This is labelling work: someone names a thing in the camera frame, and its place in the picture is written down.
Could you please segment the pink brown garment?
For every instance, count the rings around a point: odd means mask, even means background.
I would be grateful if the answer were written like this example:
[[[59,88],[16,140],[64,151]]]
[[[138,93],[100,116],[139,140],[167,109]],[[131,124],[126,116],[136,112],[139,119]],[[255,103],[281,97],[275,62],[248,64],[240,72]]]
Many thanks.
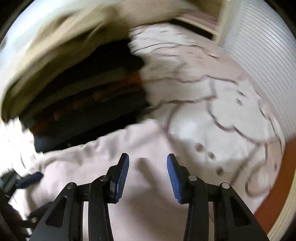
[[[115,240],[182,240],[187,209],[178,204],[167,172],[173,149],[155,120],[145,120],[85,145],[24,157],[31,172],[42,172],[40,183],[15,195],[17,208],[28,214],[53,201],[69,182],[90,183],[129,155],[129,170],[118,204],[109,206]]]

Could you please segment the white slatted door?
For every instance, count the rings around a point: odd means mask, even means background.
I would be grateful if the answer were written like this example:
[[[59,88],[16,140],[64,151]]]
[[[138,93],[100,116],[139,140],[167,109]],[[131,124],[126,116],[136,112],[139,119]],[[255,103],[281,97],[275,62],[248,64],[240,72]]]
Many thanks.
[[[295,38],[265,1],[237,1],[223,47],[262,89],[286,139],[295,137]]]

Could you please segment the khaki folded garment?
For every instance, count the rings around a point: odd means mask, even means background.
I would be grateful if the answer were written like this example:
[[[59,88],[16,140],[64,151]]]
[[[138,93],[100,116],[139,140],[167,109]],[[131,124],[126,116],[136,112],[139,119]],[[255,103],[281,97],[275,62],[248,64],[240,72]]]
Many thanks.
[[[99,4],[45,23],[26,51],[2,68],[1,121],[19,116],[53,79],[99,46],[126,45],[128,33],[118,4]]]

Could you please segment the bear print bed sheet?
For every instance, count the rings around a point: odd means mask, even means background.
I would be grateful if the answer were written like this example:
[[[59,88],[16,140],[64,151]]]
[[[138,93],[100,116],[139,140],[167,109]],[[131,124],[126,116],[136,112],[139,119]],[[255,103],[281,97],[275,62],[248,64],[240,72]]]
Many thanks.
[[[207,183],[229,183],[251,211],[274,186],[285,138],[252,78],[211,41],[168,23],[130,32],[143,86],[176,157]]]

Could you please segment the wooden corner shelf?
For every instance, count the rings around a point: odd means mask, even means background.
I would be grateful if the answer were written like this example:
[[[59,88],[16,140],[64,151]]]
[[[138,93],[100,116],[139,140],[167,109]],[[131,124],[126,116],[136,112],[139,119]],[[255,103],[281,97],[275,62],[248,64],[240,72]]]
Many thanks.
[[[231,1],[187,1],[188,7],[180,10],[177,21],[199,28],[212,35],[211,40],[219,44],[227,23]]]

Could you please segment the dark folded clothes stack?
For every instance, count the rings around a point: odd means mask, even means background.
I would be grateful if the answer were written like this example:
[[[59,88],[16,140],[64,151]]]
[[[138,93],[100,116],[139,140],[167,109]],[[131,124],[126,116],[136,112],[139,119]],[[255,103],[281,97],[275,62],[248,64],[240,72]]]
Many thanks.
[[[97,47],[55,77],[19,120],[38,153],[86,144],[136,123],[149,107],[129,38]]]

